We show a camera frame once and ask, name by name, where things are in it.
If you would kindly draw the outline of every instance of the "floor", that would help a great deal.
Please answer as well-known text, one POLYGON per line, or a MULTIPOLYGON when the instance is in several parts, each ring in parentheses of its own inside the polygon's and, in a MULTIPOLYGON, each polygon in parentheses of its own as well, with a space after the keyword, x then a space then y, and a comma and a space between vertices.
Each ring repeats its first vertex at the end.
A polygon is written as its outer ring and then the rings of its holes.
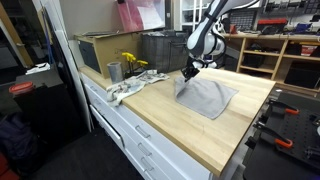
MULTIPOLYGON (((0 85, 0 113, 2 115, 20 111, 17 104, 8 92, 12 83, 0 85)), ((274 88, 269 98, 277 98, 279 92, 274 88)), ((266 110, 261 108, 258 116, 266 110)), ((253 135, 254 129, 250 128, 244 139, 253 135)), ((241 142, 239 146, 239 166, 232 175, 232 180, 242 180, 248 148, 241 142)), ((98 128, 77 141, 65 146, 50 155, 46 163, 32 176, 30 180, 135 180, 143 179, 128 161, 122 151, 116 146, 105 132, 98 128)))

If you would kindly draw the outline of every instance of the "white drawer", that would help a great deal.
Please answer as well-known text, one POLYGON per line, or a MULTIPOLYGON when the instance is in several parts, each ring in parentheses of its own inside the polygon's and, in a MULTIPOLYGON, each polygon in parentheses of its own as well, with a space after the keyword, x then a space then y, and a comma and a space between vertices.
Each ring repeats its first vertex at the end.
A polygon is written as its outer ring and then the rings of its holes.
MULTIPOLYGON (((127 124, 131 125, 131 129, 135 133, 130 133, 134 139, 136 136, 139 136, 141 139, 148 142, 144 144, 149 150, 155 149, 157 153, 159 153, 165 161, 170 164, 171 167, 174 167, 175 170, 181 174, 180 177, 185 179, 199 179, 199 180, 208 180, 210 179, 210 171, 194 160, 191 156, 181 150, 178 146, 173 144, 170 140, 160 134, 157 130, 151 127, 148 123, 146 123, 143 119, 133 113, 130 109, 121 105, 114 109, 118 115, 122 118, 118 118, 119 124, 123 127, 123 121, 127 124)), ((175 173, 170 171, 168 166, 159 167, 164 171, 168 172, 168 176, 171 177, 173 175, 174 179, 175 173)))
POLYGON ((123 134, 124 138, 124 152, 128 159, 140 172, 145 179, 150 180, 167 180, 169 179, 163 171, 150 159, 148 159, 139 149, 138 145, 126 133, 123 134))
POLYGON ((88 88, 98 94, 99 97, 101 97, 105 102, 107 102, 107 91, 103 88, 101 88, 97 83, 92 81, 90 78, 88 78, 85 74, 82 74, 82 79, 85 84, 88 85, 88 88))
POLYGON ((90 105, 90 109, 92 114, 96 117, 97 121, 99 122, 100 126, 109 134, 109 136, 113 139, 113 141, 123 149, 123 142, 121 136, 114 130, 105 119, 98 113, 98 111, 90 105))
POLYGON ((87 84, 85 84, 86 92, 90 103, 97 109, 97 111, 107 119, 107 121, 114 127, 118 128, 117 114, 106 102, 104 102, 95 92, 93 92, 87 84))
POLYGON ((187 177, 184 177, 183 174, 178 171, 178 167, 170 163, 156 147, 142 138, 133 126, 128 124, 127 121, 122 119, 121 116, 119 116, 118 118, 120 118, 118 119, 118 122, 121 129, 127 134, 130 134, 130 137, 136 143, 136 146, 141 151, 141 153, 144 154, 147 159, 155 162, 155 164, 157 164, 160 169, 165 172, 169 179, 188 179, 187 177))

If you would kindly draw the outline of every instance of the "black bag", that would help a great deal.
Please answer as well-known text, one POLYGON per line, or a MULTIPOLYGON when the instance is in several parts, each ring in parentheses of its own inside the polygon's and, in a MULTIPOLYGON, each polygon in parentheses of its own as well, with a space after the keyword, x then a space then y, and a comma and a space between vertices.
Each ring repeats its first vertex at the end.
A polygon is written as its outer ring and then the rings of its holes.
POLYGON ((176 31, 161 31, 164 36, 142 34, 142 59, 148 62, 147 69, 168 73, 186 66, 189 53, 186 42, 188 34, 176 31))
POLYGON ((0 122, 0 149, 9 165, 21 176, 36 171, 44 161, 44 147, 31 132, 22 113, 5 116, 0 122))

